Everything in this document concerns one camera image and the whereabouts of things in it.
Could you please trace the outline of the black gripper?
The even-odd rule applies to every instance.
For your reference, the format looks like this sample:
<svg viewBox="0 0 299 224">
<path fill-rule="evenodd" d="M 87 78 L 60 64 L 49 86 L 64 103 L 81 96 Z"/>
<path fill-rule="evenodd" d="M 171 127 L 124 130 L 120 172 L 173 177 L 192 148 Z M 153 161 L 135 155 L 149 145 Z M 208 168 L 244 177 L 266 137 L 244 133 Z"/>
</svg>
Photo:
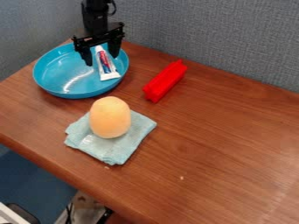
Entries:
<svg viewBox="0 0 299 224">
<path fill-rule="evenodd" d="M 79 52 L 85 64 L 92 66 L 89 48 L 107 43 L 107 49 L 113 58 L 117 57 L 123 37 L 125 36 L 123 22 L 109 22 L 105 11 L 81 9 L 84 28 L 72 36 L 75 51 Z"/>
</svg>

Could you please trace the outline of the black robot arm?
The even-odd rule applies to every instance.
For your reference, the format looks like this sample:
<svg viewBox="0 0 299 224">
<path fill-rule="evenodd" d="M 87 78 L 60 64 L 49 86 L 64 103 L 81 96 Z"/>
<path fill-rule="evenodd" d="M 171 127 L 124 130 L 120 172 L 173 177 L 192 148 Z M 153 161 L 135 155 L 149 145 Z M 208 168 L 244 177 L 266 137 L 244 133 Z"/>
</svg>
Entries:
<svg viewBox="0 0 299 224">
<path fill-rule="evenodd" d="M 117 7 L 115 0 L 81 0 L 80 3 L 83 28 L 73 34 L 75 51 L 79 53 L 87 66 L 92 66 L 89 48 L 107 43 L 109 55 L 119 55 L 123 37 L 125 36 L 123 22 L 109 22 Z"/>
</svg>

